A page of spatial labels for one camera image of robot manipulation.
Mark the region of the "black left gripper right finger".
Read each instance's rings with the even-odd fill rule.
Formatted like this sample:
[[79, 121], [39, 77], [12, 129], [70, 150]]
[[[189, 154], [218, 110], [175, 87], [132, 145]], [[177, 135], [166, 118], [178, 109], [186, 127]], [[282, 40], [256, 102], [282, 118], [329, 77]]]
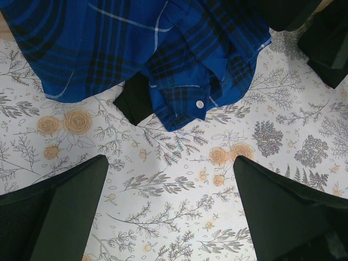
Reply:
[[347, 260], [347, 199], [244, 156], [233, 170], [258, 260]]

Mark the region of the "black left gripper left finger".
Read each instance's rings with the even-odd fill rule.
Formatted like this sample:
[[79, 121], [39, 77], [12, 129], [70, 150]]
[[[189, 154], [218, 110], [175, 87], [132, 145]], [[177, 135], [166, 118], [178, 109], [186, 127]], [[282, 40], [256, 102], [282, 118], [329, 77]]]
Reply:
[[1, 195], [1, 260], [82, 260], [107, 172], [97, 155]]

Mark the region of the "black button shirt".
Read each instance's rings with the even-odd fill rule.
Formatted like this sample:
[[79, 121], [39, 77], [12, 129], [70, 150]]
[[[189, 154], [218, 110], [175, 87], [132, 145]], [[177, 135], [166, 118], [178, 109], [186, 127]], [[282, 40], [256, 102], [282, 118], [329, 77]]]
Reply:
[[332, 1], [316, 13], [297, 45], [308, 66], [335, 89], [347, 76], [347, 1]]

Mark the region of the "black hanging shirt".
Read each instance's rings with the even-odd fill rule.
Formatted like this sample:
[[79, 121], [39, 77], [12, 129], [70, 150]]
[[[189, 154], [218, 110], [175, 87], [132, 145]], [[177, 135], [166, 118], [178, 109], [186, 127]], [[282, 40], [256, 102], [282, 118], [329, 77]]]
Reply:
[[[280, 32], [301, 27], [320, 1], [251, 1], [251, 4], [271, 29]], [[173, 84], [155, 82], [152, 72], [138, 72], [126, 80], [123, 91], [113, 104], [135, 126], [156, 114], [166, 130], [176, 131], [195, 119], [204, 120], [206, 112], [212, 108], [231, 105], [242, 99], [254, 76], [258, 53], [256, 51], [245, 60], [236, 44], [231, 43], [222, 79], [206, 66], [203, 75], [198, 76], [194, 70], [203, 66], [200, 61], [176, 74]], [[189, 85], [195, 76], [201, 83]]]

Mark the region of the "blue plaid shirt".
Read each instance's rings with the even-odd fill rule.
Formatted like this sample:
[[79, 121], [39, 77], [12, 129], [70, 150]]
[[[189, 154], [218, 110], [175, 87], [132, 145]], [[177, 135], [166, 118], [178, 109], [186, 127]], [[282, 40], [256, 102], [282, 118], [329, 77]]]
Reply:
[[123, 83], [129, 118], [152, 107], [168, 131], [247, 93], [269, 27], [246, 1], [1, 1], [45, 96], [73, 103]]

